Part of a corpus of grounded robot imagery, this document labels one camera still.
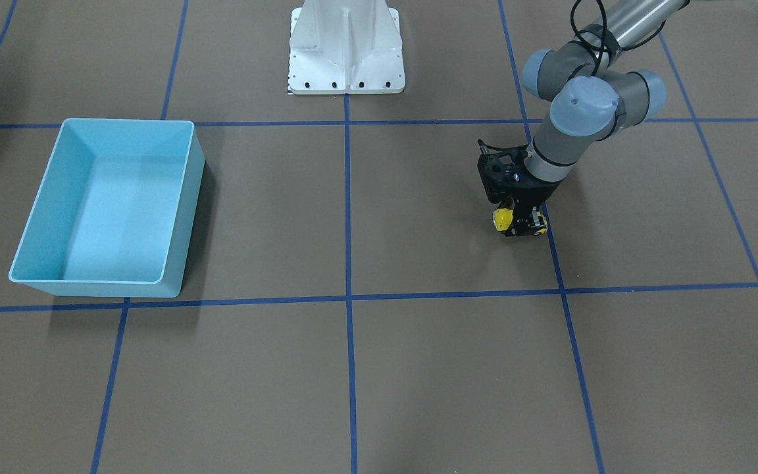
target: light blue cap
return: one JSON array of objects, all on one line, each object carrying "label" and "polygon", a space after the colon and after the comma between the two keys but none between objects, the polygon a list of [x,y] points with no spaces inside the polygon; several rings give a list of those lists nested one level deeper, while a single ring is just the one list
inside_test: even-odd
[{"label": "light blue cap", "polygon": [[663,110],[666,98],[665,83],[663,82],[663,78],[659,77],[656,72],[641,70],[637,71],[637,73],[645,79],[645,84],[647,84],[649,101],[647,102],[647,114],[645,114],[645,118],[649,119]]},{"label": "light blue cap", "polygon": [[551,50],[537,50],[528,58],[526,65],[522,67],[522,86],[530,93],[533,93],[536,98],[540,98],[538,91],[538,78],[540,77],[540,66],[542,66],[542,60],[545,59],[545,55],[550,53]]},{"label": "light blue cap", "polygon": [[604,79],[578,76],[569,79],[551,102],[551,123],[572,137],[589,137],[604,130],[616,117],[619,94]]}]

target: white metal stand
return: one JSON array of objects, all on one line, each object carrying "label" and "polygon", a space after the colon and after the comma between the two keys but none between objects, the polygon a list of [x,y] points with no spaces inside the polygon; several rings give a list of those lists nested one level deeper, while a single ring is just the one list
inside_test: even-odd
[{"label": "white metal stand", "polygon": [[385,0],[306,0],[291,12],[288,89],[295,94],[399,93],[399,12]]}]

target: light blue plastic container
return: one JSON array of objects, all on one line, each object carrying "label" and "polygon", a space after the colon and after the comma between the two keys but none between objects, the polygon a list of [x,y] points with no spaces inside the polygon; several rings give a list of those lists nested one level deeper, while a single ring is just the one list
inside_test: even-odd
[{"label": "light blue plastic container", "polygon": [[64,121],[10,280],[57,296],[177,296],[203,170],[190,121]]}]

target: gray floor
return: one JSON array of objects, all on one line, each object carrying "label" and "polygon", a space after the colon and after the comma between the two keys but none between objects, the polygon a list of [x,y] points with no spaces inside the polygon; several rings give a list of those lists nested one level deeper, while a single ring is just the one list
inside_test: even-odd
[{"label": "gray floor", "polygon": [[[299,0],[0,0],[0,472],[758,472],[758,0],[623,57],[665,110],[508,240],[475,140],[571,3],[393,0],[407,89],[345,98],[286,95]],[[66,117],[198,124],[178,299],[9,282]]]}]

